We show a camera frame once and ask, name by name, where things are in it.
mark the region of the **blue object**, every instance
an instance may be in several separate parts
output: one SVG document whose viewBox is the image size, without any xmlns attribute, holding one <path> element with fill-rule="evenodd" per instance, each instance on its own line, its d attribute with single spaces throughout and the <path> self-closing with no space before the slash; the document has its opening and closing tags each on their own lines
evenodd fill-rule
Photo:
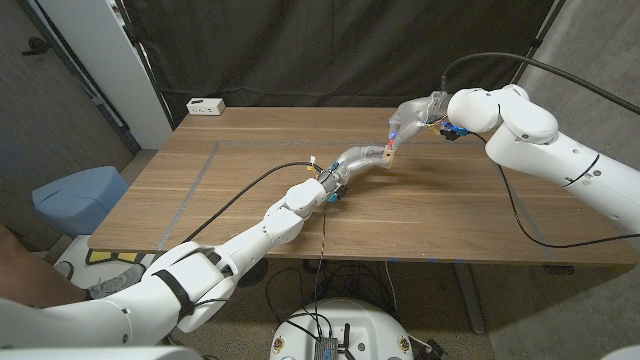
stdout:
<svg viewBox="0 0 640 360">
<path fill-rule="evenodd" d="M 466 128 L 457 127 L 457 126 L 453 125 L 450 122 L 446 122 L 445 121 L 445 122 L 442 123 L 442 125 L 444 127 L 448 127 L 451 130 L 453 130 L 456 133 L 456 135 L 458 135 L 458 136 L 467 136 L 467 135 L 469 135 L 469 130 L 467 130 Z"/>
<path fill-rule="evenodd" d="M 36 212 L 75 238 L 92 234 L 129 188 L 113 166 L 89 169 L 33 190 Z"/>
</svg>

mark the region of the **shoe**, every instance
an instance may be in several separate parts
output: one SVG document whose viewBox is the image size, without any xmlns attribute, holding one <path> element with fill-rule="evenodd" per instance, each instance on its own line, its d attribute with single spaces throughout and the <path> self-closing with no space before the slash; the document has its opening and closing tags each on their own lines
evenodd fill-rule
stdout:
<svg viewBox="0 0 640 360">
<path fill-rule="evenodd" d="M 94 300 L 113 295 L 118 291 L 124 290 L 129 286 L 138 283 L 140 279 L 142 279 L 142 274 L 144 274 L 145 270 L 144 265 L 135 264 L 127 271 L 111 280 L 103 282 L 98 281 L 96 285 L 87 288 L 87 291 L 89 291 L 89 295 L 91 295 Z"/>
<path fill-rule="evenodd" d="M 68 261 L 61 261 L 57 263 L 53 268 L 67 280 L 71 280 L 71 277 L 73 277 L 73 264 Z"/>
</svg>

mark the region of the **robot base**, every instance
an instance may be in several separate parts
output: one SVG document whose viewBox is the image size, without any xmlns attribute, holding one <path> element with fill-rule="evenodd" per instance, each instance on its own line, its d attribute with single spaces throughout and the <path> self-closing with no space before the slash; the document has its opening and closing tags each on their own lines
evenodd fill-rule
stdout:
<svg viewBox="0 0 640 360">
<path fill-rule="evenodd" d="M 313 303 L 306 308 L 310 313 L 315 311 Z M 304 313 L 301 309 L 294 315 Z M 413 359 L 409 337 L 402 325 L 373 305 L 354 299 L 326 299 L 318 301 L 318 314 L 326 317 L 333 327 L 332 338 L 335 340 L 330 341 L 326 339 L 329 324 L 323 318 L 319 319 L 327 342 L 327 347 L 324 347 L 326 350 L 316 354 L 318 342 L 304 331 L 284 322 L 273 337 L 269 359 L 348 359 L 340 346 L 345 340 L 345 328 L 349 328 L 347 349 L 354 359 Z M 290 321 L 315 336 L 318 335 L 316 323 L 311 316 L 294 317 Z"/>
</svg>

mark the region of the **table top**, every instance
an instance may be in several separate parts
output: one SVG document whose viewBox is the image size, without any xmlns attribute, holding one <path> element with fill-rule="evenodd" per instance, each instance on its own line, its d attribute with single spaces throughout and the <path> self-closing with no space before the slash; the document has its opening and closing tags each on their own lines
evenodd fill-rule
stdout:
<svg viewBox="0 0 640 360">
<path fill-rule="evenodd" d="M 166 251 L 267 170 L 316 156 L 329 166 L 346 149 L 383 145 L 395 109 L 227 108 L 187 116 L 89 239 L 96 250 Z M 509 264 L 637 262 L 625 241 L 550 249 L 515 221 L 500 174 L 475 137 L 446 141 L 428 130 L 403 145 L 391 169 L 349 181 L 326 208 L 324 257 Z M 562 188 L 505 169 L 525 228 L 551 244 L 617 235 L 601 215 Z M 218 245 L 258 223 L 287 189 L 313 172 L 279 170 L 249 190 L 196 238 Z M 318 258 L 322 214 L 268 256 Z"/>
</svg>

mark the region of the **black curtain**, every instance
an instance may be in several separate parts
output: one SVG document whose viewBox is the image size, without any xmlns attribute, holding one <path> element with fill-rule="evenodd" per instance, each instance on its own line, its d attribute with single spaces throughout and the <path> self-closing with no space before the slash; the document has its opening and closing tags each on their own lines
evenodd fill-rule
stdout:
<svg viewBox="0 0 640 360">
<path fill-rule="evenodd" d="M 553 0 L 127 0 L 176 122 L 192 97 L 227 106 L 396 107 L 482 51 L 525 55 Z M 510 60 L 467 63 L 450 90 L 493 89 Z"/>
</svg>

